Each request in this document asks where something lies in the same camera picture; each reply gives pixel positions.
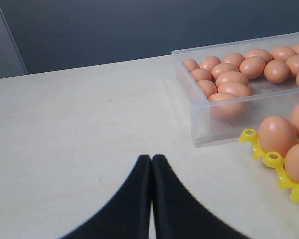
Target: yellow plastic egg tray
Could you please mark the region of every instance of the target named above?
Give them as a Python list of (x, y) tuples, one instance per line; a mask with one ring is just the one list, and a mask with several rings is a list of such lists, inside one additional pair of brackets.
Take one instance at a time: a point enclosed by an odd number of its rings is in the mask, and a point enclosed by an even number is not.
[(250, 142), (253, 145), (253, 158), (258, 160), (259, 158), (263, 159), (263, 163), (270, 168), (276, 170), (278, 176), (278, 186), (281, 190), (286, 188), (291, 188), (290, 198), (295, 203), (299, 203), (299, 183), (293, 183), (287, 176), (284, 170), (284, 161), (285, 159), (276, 152), (265, 153), (261, 150), (258, 144), (258, 134), (254, 129), (248, 128), (242, 132), (239, 138), (239, 142)]

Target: white table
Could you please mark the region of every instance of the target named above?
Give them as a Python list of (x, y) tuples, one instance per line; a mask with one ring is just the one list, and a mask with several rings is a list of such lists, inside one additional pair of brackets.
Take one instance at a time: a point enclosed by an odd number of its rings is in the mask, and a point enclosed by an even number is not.
[(193, 147), (189, 103), (163, 56), (0, 79), (0, 239), (64, 235), (112, 197), (138, 155), (158, 153), (238, 230), (299, 238), (299, 204), (248, 143)]

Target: table surface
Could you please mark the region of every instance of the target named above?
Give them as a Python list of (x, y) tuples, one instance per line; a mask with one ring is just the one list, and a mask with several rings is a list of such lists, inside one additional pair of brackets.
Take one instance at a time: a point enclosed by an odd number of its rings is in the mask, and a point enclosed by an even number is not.
[(158, 153), (231, 226), (299, 238), (299, 204), (250, 144), (192, 145), (189, 102), (162, 56), (0, 79), (0, 239), (64, 235), (112, 197), (138, 155)]

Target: clear plastic container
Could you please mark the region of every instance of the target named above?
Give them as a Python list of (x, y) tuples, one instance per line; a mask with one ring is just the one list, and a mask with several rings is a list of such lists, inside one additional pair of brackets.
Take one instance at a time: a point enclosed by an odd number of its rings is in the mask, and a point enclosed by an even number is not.
[[(299, 87), (294, 78), (273, 84), (264, 76), (260, 76), (250, 80), (249, 87), (253, 91), (252, 96), (210, 102), (182, 61), (191, 58), (200, 63), (205, 57), (211, 55), (223, 59), (233, 52), (244, 55), (255, 48), (270, 51), (275, 46), (292, 46), (296, 43), (299, 43), (299, 32), (172, 52), (177, 79), (191, 105), (191, 134), (195, 147), (238, 141), (243, 130), (247, 128), (258, 130), (262, 120), (271, 115), (281, 115), (290, 119), (291, 111), (299, 104)], [(246, 101), (250, 104), (245, 104), (244, 112), (235, 119), (217, 119), (210, 113), (219, 105), (225, 104), (230, 107), (230, 104)]]

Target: yellow egg holder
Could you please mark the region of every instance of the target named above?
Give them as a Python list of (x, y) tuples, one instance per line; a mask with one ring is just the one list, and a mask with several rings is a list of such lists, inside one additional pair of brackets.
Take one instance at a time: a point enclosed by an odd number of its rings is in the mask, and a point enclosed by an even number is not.
[(270, 168), (276, 170), (278, 176), (278, 186), (281, 190), (291, 188), (290, 198), (295, 203), (299, 203), (299, 183), (293, 183), (287, 176), (284, 169), (285, 159), (276, 152), (265, 153), (259, 146), (258, 134), (254, 129), (248, 128), (242, 132), (239, 142), (250, 142), (253, 145), (253, 158), (257, 161), (259, 158), (263, 159), (263, 163)]

